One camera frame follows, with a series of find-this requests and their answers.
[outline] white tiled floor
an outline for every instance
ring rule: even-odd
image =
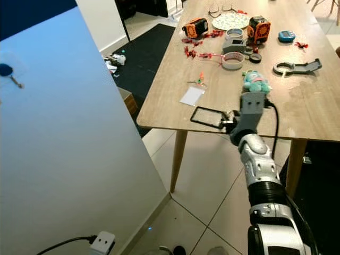
[[[314,11],[318,22],[334,48],[340,46],[340,27],[336,26],[336,8],[329,14],[331,0]],[[157,23],[172,22],[160,17],[137,14],[127,27],[132,38]],[[143,141],[152,161],[168,189],[175,141],[174,131],[151,130]],[[273,140],[265,138],[272,146]],[[290,149],[290,142],[279,140],[276,164],[280,169]],[[247,254],[249,222],[248,192],[237,147],[227,135],[188,134],[181,171],[173,199],[163,209],[131,252],[144,254],[159,245],[173,249],[185,247],[187,254],[206,255],[209,249],[223,246],[229,255]]]

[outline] blue device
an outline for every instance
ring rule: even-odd
[[[283,30],[278,33],[278,39],[282,43],[291,43],[295,39],[293,31]]]

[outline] chair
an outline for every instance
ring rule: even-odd
[[[316,0],[313,7],[312,7],[312,11],[314,11],[315,7],[317,7],[317,5],[319,4],[319,1],[320,0]],[[330,8],[330,13],[332,13],[333,11],[333,8],[334,8],[334,4],[336,4],[338,6],[338,15],[337,15],[337,18],[336,18],[336,25],[338,26],[339,25],[339,18],[340,18],[340,0],[337,0],[338,3],[335,3],[336,0],[332,0],[331,2],[331,8]]]

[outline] electrical outlet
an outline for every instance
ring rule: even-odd
[[[115,245],[115,235],[101,231],[90,246],[90,255],[108,255]]]

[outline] plush toy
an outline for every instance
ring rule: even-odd
[[[268,81],[257,71],[246,71],[242,74],[244,76],[243,87],[250,92],[262,91],[265,94],[270,92]]]

